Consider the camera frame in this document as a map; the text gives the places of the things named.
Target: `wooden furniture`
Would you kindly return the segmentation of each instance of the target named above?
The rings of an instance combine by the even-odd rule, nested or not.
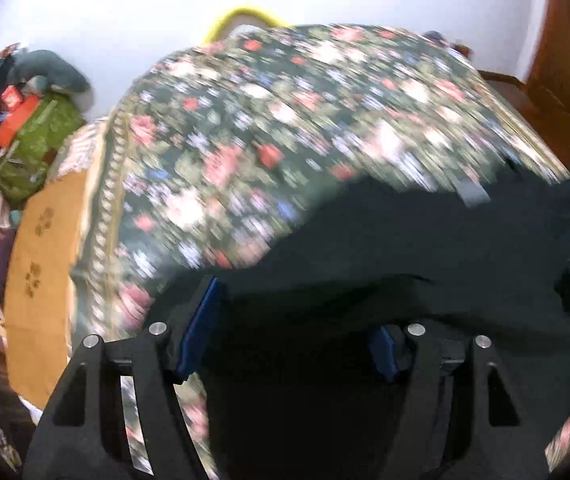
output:
[[[481,73],[570,168],[570,0],[548,0],[529,79]]]

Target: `screw head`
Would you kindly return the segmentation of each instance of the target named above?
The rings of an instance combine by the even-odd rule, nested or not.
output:
[[[480,348],[489,348],[492,345],[492,340],[485,335],[477,335],[475,341]]]
[[[161,335],[165,330],[167,330],[167,325],[162,321],[156,321],[149,326],[149,333],[153,335]]]
[[[409,332],[413,336],[420,337],[421,335],[424,335],[426,330],[425,327],[420,323],[412,323],[407,327],[407,332]]]
[[[98,341],[100,341],[98,336],[95,334],[91,334],[82,340],[82,344],[85,345],[87,348],[93,348],[98,344]]]

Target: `black fabric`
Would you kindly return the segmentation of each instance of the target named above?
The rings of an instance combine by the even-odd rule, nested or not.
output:
[[[36,426],[30,410],[13,390],[0,389],[0,427],[20,459],[25,460]]]
[[[570,414],[570,317],[554,291],[570,257],[570,180],[550,186],[508,166],[486,191],[490,202],[468,208],[454,193],[364,178],[256,266],[215,272],[228,299],[202,375],[212,450],[233,478],[373,478],[373,440],[391,441],[398,402],[382,394],[393,387],[364,337],[417,319],[489,336],[541,442],[553,438]],[[205,273],[177,276],[146,323],[166,320]],[[278,415],[285,404],[290,417]],[[315,466],[298,456],[306,434]]]

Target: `blue plastic part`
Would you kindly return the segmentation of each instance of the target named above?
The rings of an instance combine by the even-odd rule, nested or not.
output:
[[[209,337],[216,325],[216,317],[222,300],[221,290],[220,282],[214,278],[182,338],[176,374],[183,380],[186,380],[200,366]]]
[[[376,365],[376,370],[390,383],[393,383],[396,375],[398,375],[395,348],[394,338],[384,326],[369,336],[369,351]]]

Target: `floral pattern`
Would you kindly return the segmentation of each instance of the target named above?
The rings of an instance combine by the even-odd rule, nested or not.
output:
[[[567,176],[464,60],[373,26],[276,28],[171,54],[134,82],[105,142],[74,271],[74,347],[135,332],[180,269],[255,263],[359,175],[454,191],[510,158],[550,182]],[[211,464],[195,399],[183,409]]]

